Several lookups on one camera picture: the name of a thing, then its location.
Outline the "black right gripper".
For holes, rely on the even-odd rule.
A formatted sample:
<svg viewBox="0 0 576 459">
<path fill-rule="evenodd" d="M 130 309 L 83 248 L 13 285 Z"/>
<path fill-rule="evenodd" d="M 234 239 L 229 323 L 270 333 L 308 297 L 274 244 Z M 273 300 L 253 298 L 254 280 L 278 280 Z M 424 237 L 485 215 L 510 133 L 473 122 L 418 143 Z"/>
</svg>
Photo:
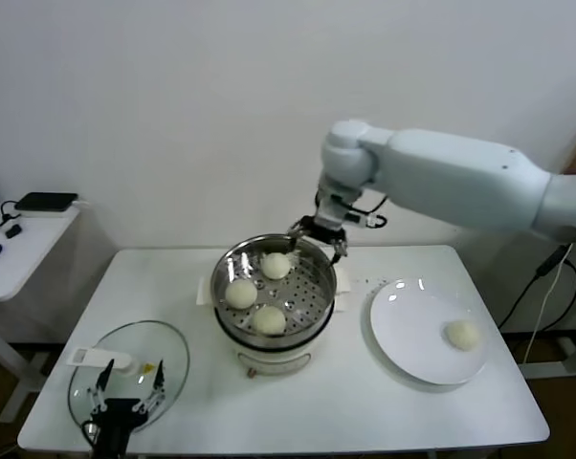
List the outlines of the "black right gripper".
<svg viewBox="0 0 576 459">
<path fill-rule="evenodd" d="M 347 257 L 347 237 L 342 227 L 330 229 L 315 221 L 313 216 L 301 217 L 286 232 L 289 237 L 288 252 L 296 249 L 297 243 L 302 237 L 309 237 L 323 244 L 332 246 L 334 254 L 330 264 L 335 265 L 344 257 Z"/>
</svg>

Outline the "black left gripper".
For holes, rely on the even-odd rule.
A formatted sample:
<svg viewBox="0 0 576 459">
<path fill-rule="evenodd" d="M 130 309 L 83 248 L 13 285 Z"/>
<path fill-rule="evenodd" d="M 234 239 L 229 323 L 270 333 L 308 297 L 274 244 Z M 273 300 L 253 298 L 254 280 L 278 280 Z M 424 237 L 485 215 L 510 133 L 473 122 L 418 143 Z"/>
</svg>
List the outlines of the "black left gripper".
<svg viewBox="0 0 576 459">
<path fill-rule="evenodd" d="M 105 400 L 105 389 L 114 366 L 111 359 L 100 372 L 93 386 L 87 389 L 91 404 L 90 423 L 96 427 L 92 443 L 93 458 L 123 458 L 133 431 L 147 422 L 165 400 L 164 361 L 157 365 L 152 390 L 143 399 L 112 398 Z"/>
</svg>

